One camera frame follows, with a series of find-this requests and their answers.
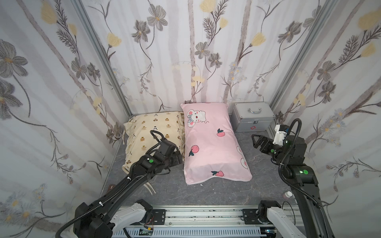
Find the cream animal print pillow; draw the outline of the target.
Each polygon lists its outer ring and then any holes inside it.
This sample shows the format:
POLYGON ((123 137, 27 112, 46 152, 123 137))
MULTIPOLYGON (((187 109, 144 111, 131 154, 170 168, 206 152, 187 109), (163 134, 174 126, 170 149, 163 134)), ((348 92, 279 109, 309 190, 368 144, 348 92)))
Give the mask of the cream animal print pillow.
POLYGON ((133 117, 124 124, 126 145, 126 161, 122 170, 128 174, 133 163, 153 147, 157 140, 150 134, 158 131, 170 142, 176 144, 182 156, 185 155, 185 126, 183 112, 163 112, 144 114, 133 117))

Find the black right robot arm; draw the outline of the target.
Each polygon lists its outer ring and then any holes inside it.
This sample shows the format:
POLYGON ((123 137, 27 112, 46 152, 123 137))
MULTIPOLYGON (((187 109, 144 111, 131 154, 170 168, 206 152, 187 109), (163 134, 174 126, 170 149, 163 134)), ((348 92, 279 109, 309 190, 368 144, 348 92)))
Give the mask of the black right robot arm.
POLYGON ((304 163, 307 145, 304 139, 288 135, 280 144, 261 135, 251 136, 253 147, 272 156, 281 180, 296 198, 308 238, 334 238, 320 198, 318 180, 313 169, 304 163))

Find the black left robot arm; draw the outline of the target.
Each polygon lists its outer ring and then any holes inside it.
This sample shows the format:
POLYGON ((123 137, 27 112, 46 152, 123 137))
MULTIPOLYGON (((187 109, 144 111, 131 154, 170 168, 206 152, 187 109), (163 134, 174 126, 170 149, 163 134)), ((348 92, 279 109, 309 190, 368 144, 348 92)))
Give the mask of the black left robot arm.
POLYGON ((126 226, 147 219, 152 207, 144 200, 127 209, 121 209, 121 206, 153 177, 182 162, 177 146, 162 139, 131 166, 129 174, 113 189, 91 204, 82 203, 76 208, 74 234, 79 238, 110 238, 126 226))

